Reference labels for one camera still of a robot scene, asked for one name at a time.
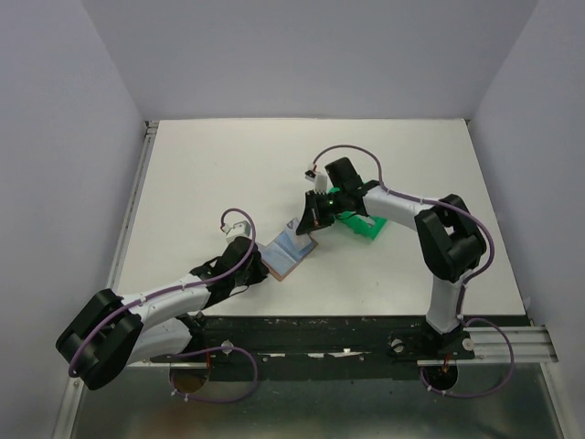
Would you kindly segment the silver VIP credit card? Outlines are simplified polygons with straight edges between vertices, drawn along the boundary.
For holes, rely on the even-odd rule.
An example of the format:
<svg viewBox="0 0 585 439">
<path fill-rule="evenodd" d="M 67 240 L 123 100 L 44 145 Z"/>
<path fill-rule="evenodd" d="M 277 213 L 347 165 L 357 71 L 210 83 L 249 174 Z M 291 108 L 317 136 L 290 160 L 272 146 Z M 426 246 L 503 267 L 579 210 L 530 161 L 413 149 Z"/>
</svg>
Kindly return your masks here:
<svg viewBox="0 0 585 439">
<path fill-rule="evenodd" d="M 294 259 L 281 246 L 271 243 L 262 251 L 262 259 L 279 276 L 287 274 L 294 266 Z"/>
</svg>

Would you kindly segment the tan leather card holder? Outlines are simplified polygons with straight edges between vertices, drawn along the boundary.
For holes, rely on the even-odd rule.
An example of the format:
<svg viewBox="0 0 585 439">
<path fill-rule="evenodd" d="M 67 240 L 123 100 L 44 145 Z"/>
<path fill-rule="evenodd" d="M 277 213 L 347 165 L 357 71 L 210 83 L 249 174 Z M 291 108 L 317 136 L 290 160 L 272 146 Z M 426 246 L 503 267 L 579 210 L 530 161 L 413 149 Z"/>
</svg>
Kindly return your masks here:
<svg viewBox="0 0 585 439">
<path fill-rule="evenodd" d="M 307 234 L 296 234 L 296 223 L 290 221 L 266 246 L 260 245 L 261 259 L 271 275 L 283 281 L 317 247 Z"/>
</svg>

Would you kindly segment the green plastic bin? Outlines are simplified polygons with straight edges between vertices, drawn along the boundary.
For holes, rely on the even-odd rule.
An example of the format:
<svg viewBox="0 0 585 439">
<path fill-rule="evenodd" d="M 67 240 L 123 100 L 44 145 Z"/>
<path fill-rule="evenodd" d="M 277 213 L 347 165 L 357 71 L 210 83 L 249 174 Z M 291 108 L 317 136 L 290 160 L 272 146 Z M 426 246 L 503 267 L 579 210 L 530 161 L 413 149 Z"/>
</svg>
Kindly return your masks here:
<svg viewBox="0 0 585 439">
<path fill-rule="evenodd" d="M 386 219 L 380 217 L 364 216 L 350 211 L 335 214 L 335 220 L 347 226 L 355 234 L 372 241 L 388 222 Z"/>
</svg>

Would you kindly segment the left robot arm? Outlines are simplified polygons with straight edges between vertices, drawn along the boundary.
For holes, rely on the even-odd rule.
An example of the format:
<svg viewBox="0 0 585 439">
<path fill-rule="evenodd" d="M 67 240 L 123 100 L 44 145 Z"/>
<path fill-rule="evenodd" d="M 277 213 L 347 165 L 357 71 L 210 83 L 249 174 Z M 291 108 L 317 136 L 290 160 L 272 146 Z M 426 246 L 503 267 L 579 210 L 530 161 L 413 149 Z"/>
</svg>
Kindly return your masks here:
<svg viewBox="0 0 585 439">
<path fill-rule="evenodd" d="M 194 360 L 203 340 L 189 314 L 217 305 L 267 275 L 257 243 L 238 237 L 221 255 L 158 291 L 120 296 L 110 288 L 100 290 L 58 337 L 56 349 L 68 362 L 71 378 L 91 390 L 143 359 L 176 354 Z"/>
</svg>

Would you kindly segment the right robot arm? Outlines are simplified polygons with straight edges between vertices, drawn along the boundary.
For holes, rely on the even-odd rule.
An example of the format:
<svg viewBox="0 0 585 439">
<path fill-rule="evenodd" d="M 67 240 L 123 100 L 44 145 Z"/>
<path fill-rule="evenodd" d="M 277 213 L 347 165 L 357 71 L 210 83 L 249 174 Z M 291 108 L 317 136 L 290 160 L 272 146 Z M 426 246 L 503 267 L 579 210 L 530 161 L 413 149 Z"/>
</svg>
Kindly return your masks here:
<svg viewBox="0 0 585 439">
<path fill-rule="evenodd" d="M 423 260 L 433 275 L 431 304 L 420 336 L 422 351 L 438 359 L 453 348 L 451 332 L 460 325 L 464 276 L 475 269 L 487 250 L 479 224 L 463 200 L 451 194 L 421 199 L 385 187 L 381 179 L 365 182 L 347 157 L 305 171 L 314 188 L 305 193 L 304 210 L 296 234 L 325 229 L 338 216 L 389 220 L 417 232 Z"/>
</svg>

